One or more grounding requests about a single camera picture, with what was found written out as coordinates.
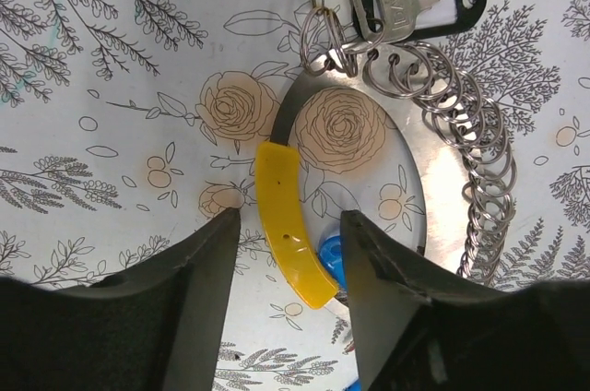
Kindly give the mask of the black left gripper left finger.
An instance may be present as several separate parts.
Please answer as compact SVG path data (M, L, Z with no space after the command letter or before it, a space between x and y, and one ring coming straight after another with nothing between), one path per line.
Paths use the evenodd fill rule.
M1 280L5 390L209 390L241 216L228 208L183 241L89 286Z

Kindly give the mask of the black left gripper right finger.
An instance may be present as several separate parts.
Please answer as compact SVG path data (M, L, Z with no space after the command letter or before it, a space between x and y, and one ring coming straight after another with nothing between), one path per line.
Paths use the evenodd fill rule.
M493 290L432 263L358 210L340 233L365 390L585 390L589 284Z

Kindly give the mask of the metal keyring hoop yellow handle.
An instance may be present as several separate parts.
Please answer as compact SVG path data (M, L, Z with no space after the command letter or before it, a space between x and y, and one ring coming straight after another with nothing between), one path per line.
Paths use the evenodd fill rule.
M349 172L399 127L419 172L425 201L425 254L461 277L478 255L481 279L497 269L515 213L517 167L498 103L438 47L383 39L345 44L334 10L316 6L328 29L328 51L303 58L270 138L254 160L254 185L266 239L288 284L313 309L336 294L306 231L299 168Z

